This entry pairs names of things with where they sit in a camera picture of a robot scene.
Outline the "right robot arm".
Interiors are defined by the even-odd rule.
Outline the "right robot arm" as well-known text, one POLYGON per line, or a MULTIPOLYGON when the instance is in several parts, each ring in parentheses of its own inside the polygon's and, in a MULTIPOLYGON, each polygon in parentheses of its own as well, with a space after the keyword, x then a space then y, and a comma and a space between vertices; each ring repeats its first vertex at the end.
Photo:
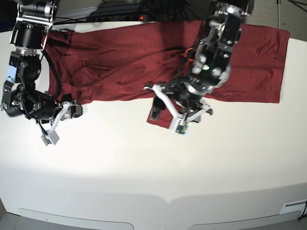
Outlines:
POLYGON ((82 116, 83 108, 73 100, 71 94, 58 99, 62 90, 59 75, 45 51, 60 1, 18 0, 16 3, 16 23, 10 37, 10 44, 16 50, 11 52, 3 85, 2 111, 9 117, 24 115, 40 124, 82 116), (35 81, 41 72, 40 57, 46 58, 55 77, 54 95, 35 88, 35 81))

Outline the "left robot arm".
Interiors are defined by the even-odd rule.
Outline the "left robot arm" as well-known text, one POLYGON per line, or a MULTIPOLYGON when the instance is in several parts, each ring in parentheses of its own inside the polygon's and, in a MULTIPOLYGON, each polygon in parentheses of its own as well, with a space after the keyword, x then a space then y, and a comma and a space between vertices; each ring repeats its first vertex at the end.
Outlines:
POLYGON ((171 109, 170 104, 180 107, 178 113, 183 115, 184 121, 190 121, 193 116, 195 122, 199 122, 201 114, 213 114, 201 99, 228 80, 233 47, 240 39, 241 25, 252 14, 254 4, 253 0, 212 1, 213 12, 201 23, 195 43, 186 51, 174 78, 144 87, 155 94, 150 120, 158 120, 162 111, 171 109))

